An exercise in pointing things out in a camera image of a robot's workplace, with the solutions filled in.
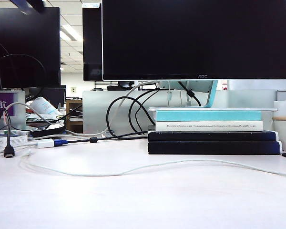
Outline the left gripper silver edged finger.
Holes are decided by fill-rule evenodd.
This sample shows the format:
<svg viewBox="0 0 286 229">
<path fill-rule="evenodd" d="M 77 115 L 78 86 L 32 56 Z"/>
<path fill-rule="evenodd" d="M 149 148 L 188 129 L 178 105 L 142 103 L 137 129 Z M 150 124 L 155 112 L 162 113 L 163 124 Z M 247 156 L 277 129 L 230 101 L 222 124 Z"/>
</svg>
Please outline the left gripper silver edged finger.
<svg viewBox="0 0 286 229">
<path fill-rule="evenodd" d="M 20 11 L 24 14 L 28 14 L 30 8 L 33 8 L 38 13 L 45 12 L 45 6 L 43 0 L 10 0 Z"/>
</svg>

